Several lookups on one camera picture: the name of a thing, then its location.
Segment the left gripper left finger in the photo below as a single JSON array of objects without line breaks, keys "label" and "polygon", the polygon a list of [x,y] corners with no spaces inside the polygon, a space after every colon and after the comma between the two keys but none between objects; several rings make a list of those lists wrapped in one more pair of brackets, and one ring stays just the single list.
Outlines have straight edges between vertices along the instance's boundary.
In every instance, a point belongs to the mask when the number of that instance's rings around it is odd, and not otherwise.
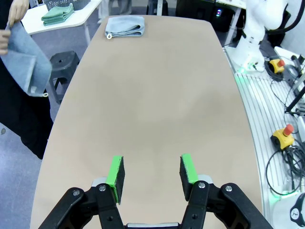
[{"label": "left gripper left finger", "polygon": [[107,177],[95,179],[86,192],[78,187],[68,189],[39,228],[82,229],[95,215],[103,229],[125,228],[117,209],[124,177],[123,157],[114,156]]}]

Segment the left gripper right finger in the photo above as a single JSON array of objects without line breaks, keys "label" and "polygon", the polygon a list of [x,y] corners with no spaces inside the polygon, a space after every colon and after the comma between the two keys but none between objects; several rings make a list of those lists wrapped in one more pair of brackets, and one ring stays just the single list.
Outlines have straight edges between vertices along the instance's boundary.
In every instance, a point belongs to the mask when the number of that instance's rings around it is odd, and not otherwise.
[{"label": "left gripper right finger", "polygon": [[235,183],[216,187],[209,176],[200,180],[190,154],[181,155],[179,174],[188,202],[181,229],[202,229],[207,212],[212,212],[227,229],[272,228]]}]

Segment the person's right hand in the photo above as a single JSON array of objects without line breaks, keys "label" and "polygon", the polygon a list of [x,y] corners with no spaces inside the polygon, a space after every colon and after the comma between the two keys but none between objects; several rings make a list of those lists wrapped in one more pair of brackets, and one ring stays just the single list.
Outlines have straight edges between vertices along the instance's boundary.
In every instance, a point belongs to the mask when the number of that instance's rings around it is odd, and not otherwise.
[{"label": "person's right hand", "polygon": [[0,30],[0,55],[7,54],[10,35],[10,30]]}]

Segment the person's left hand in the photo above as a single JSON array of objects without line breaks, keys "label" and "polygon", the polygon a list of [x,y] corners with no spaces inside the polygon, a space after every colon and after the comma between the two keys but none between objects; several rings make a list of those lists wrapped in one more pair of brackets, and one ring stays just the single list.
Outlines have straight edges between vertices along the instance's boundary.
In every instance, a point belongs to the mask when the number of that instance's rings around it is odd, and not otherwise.
[{"label": "person's left hand", "polygon": [[29,9],[29,0],[13,0],[9,10],[8,24],[10,27],[20,22]]}]

